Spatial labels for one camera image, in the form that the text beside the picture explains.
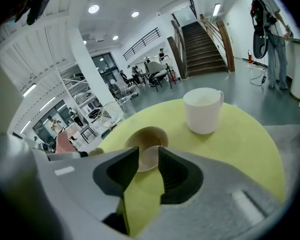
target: pink chair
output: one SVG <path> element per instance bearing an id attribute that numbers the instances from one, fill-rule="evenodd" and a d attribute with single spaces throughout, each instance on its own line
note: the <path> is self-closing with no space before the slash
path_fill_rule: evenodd
<path id="1" fill-rule="evenodd" d="M 69 153 L 69 152 L 77 152 L 75 148 L 71 145 L 71 142 L 68 139 L 67 132 L 60 132 L 56 136 L 56 151 L 55 153 Z"/>

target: staircase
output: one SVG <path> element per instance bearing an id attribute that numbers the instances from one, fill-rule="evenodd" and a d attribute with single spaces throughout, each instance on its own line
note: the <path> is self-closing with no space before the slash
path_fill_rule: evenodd
<path id="1" fill-rule="evenodd" d="M 212 72 L 228 72 L 217 47 L 198 22 L 182 27 L 182 32 L 188 77 Z"/>

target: white pillar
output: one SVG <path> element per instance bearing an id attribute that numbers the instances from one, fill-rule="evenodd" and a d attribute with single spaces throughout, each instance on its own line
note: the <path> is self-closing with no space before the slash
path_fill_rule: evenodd
<path id="1" fill-rule="evenodd" d="M 92 93 L 97 97 L 102 106 L 110 102 L 115 102 L 115 98 L 109 91 L 108 86 L 105 84 L 99 71 L 96 69 L 96 66 L 81 37 L 79 29 L 68 29 L 68 37 L 74 58 L 87 80 Z"/>

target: jeans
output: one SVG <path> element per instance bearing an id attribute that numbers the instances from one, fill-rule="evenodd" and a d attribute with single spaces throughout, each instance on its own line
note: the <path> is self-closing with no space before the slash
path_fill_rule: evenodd
<path id="1" fill-rule="evenodd" d="M 268 33 L 268 79 L 269 86 L 276 85 L 276 73 L 275 73 L 275 50 L 278 53 L 280 63 L 280 87 L 287 87 L 287 57 L 285 39 L 282 36 L 273 35 Z"/>

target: cup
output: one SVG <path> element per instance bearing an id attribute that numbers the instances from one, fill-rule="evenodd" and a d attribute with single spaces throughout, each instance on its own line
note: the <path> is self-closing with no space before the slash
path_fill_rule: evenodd
<path id="1" fill-rule="evenodd" d="M 139 147 L 138 172 L 146 172 L 158 166 L 159 147 L 167 147 L 167 133 L 161 128 L 150 126 L 135 132 L 125 143 L 125 148 Z"/>
<path id="2" fill-rule="evenodd" d="M 196 134 L 211 134 L 218 125 L 224 93 L 212 88 L 198 88 L 183 96 L 185 121 Z"/>

